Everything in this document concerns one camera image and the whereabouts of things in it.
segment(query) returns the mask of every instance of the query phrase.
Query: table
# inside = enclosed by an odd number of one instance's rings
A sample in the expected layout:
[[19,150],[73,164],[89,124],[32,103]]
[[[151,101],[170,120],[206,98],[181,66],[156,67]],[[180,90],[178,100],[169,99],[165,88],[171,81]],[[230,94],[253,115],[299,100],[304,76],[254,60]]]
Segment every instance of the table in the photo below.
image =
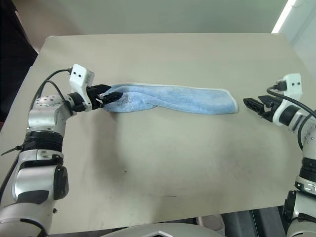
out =
[[[166,108],[79,113],[66,126],[69,194],[50,234],[133,226],[282,205],[294,189],[296,137],[247,109],[288,73],[315,83],[286,39],[270,34],[128,34],[50,37],[30,68],[0,132],[0,152],[21,144],[31,98],[51,72],[78,63],[94,84],[143,82],[225,88],[239,112],[196,115]],[[70,92],[67,74],[54,78]],[[54,93],[48,89],[45,94]],[[0,159],[0,181],[15,153]],[[3,204],[12,202],[10,192]]]

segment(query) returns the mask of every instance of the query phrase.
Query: screw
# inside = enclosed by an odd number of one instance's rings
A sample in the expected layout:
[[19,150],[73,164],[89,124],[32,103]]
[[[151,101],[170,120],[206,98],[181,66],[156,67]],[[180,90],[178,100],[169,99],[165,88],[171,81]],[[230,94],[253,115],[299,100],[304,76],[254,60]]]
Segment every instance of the screw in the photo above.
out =
[[267,108],[271,108],[273,106],[273,102],[268,102],[267,104],[266,104],[266,107]]

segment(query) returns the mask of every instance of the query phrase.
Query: blue towel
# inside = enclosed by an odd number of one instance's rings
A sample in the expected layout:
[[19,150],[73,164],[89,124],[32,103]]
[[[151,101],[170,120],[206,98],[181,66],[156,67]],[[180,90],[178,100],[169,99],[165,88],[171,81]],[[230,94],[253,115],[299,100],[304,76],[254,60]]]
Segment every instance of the blue towel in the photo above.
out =
[[195,114],[219,115],[238,111],[236,100],[224,89],[177,85],[115,84],[104,94],[118,91],[122,97],[104,108],[112,112],[132,112],[162,106]]

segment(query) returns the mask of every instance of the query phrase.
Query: white wall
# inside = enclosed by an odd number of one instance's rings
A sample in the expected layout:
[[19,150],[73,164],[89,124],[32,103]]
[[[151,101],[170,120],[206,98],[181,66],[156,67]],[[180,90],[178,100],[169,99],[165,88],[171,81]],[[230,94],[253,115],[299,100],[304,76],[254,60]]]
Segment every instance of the white wall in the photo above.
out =
[[31,44],[50,35],[269,33],[286,0],[13,0]]
[[316,80],[316,13],[300,37],[293,43],[296,53]]
[[316,80],[316,0],[297,0],[279,32]]

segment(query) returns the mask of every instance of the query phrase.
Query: black cable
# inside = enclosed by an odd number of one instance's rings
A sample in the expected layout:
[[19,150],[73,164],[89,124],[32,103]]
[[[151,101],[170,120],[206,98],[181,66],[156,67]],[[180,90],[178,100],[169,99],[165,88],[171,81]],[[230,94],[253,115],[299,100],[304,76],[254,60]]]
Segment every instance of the black cable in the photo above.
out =
[[[50,74],[45,80],[50,80],[53,76],[55,76],[56,74],[61,73],[61,72],[69,72],[69,73],[71,73],[71,69],[60,69],[60,70],[57,70],[57,71],[53,72],[52,74]],[[37,98],[41,97],[42,92],[43,92],[43,88],[39,91],[39,93],[37,95]]]
[[57,93],[58,93],[59,96],[62,98],[62,100],[63,100],[64,102],[66,102],[65,97],[63,96],[63,94],[61,93],[60,89],[58,88],[58,86],[57,86],[53,81],[51,81],[51,80],[46,80],[46,81],[44,81],[42,84],[45,85],[46,83],[52,84],[52,85],[55,87],[55,89],[57,90]]
[[0,187],[0,205],[1,205],[1,201],[2,201],[2,196],[3,196],[3,193],[4,193],[4,190],[5,190],[5,187],[7,185],[7,183],[9,182],[9,179],[18,163],[18,160],[19,160],[19,155],[17,155],[17,157],[15,158],[11,168],[9,169],[8,173],[6,174],[5,178],[4,178],[4,181],[2,182],[1,184],[1,187]]
[[281,95],[279,93],[276,93],[276,92],[273,92],[271,91],[271,89],[276,89],[275,86],[271,86],[267,89],[267,93],[270,94],[270,95],[274,95],[276,97],[279,97],[279,98],[282,98],[284,100],[288,100],[290,102],[292,102],[293,104],[301,107],[303,110],[307,111],[309,113],[309,115],[303,120],[303,122],[301,123],[299,129],[298,129],[298,132],[297,132],[297,140],[298,140],[298,144],[300,146],[300,148],[302,149],[303,148],[303,144],[302,144],[302,140],[301,140],[301,133],[302,133],[302,129],[303,129],[303,126],[304,124],[306,123],[306,121],[311,117],[313,116],[314,118],[316,118],[316,110],[313,111],[311,108],[307,107],[306,105],[304,105],[303,103],[293,99],[293,98],[290,98],[288,96],[285,96],[285,95]]
[[305,119],[302,121],[302,123],[297,131],[297,141],[298,141],[298,145],[300,146],[301,150],[303,149],[302,138],[301,138],[302,129],[303,129],[305,123],[307,122],[307,120],[309,120],[311,116],[312,116],[312,114],[309,114],[305,117]]
[[69,68],[69,69],[60,69],[60,70],[57,70],[57,71],[53,72],[52,74],[50,74],[50,75],[44,80],[44,82],[39,86],[38,90],[35,92],[35,95],[34,95],[34,97],[33,97],[33,99],[32,99],[32,102],[31,102],[29,111],[33,108],[36,99],[40,98],[40,96],[41,96],[41,94],[42,94],[42,91],[43,91],[43,89],[44,89],[44,86],[45,86],[45,84],[46,84],[46,81],[49,81],[53,76],[55,76],[56,74],[61,73],[61,72],[69,72],[69,73],[71,73],[71,70],[72,70],[71,68]]

